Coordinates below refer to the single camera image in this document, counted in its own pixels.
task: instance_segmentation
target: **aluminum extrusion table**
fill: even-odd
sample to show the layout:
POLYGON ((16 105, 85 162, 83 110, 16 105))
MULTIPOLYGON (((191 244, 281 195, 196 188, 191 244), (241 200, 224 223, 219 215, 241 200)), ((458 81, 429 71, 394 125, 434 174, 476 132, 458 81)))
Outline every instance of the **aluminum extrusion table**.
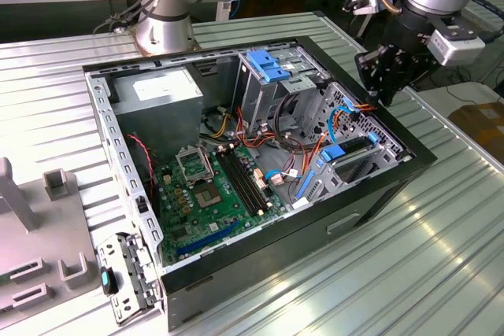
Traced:
MULTIPOLYGON (((204 47, 309 35, 358 77, 360 46, 313 13, 197 24, 204 47)), ((0 46, 0 154, 18 183, 75 172, 93 243, 128 225, 80 66, 138 57, 129 35, 0 46)), ((406 89, 390 111, 438 157, 351 234, 172 334, 503 333, 504 167, 406 89)), ((119 328, 100 288, 2 334, 166 334, 150 312, 119 328)))

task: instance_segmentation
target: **copper pipe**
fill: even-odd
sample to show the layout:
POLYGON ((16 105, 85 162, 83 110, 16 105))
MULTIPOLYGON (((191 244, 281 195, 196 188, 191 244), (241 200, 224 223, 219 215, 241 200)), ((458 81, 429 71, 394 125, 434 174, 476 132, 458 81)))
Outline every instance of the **copper pipe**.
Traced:
POLYGON ((388 11, 390 13, 393 13, 394 15, 399 15, 401 12, 402 12, 402 9, 394 6, 392 3, 389 2, 389 0, 380 0, 386 9, 388 9, 388 11))

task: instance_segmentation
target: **open computer tower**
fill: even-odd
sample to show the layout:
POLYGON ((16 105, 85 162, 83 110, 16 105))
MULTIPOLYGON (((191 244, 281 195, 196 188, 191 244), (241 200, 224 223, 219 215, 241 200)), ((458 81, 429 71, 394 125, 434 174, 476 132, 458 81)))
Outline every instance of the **open computer tower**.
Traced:
POLYGON ((359 227, 434 155, 311 39, 84 68, 128 229, 98 248, 116 321, 169 329, 359 227))

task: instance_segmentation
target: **cardboard box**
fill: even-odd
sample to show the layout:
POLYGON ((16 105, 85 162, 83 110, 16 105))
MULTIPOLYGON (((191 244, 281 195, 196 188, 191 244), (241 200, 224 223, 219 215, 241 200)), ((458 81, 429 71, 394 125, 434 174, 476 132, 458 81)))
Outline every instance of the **cardboard box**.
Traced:
POLYGON ((504 104, 462 106, 448 120, 504 164, 504 104))

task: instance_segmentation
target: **yellow wire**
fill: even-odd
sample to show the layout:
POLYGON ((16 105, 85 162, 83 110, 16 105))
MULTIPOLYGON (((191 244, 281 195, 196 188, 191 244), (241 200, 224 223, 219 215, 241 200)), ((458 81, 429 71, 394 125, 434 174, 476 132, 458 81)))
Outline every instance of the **yellow wire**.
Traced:
POLYGON ((222 126, 220 127, 219 131, 216 134, 212 135, 212 138, 219 138, 224 134, 224 132, 226 131, 226 124, 228 123, 228 118, 230 118, 230 116, 226 114, 222 121, 222 126))

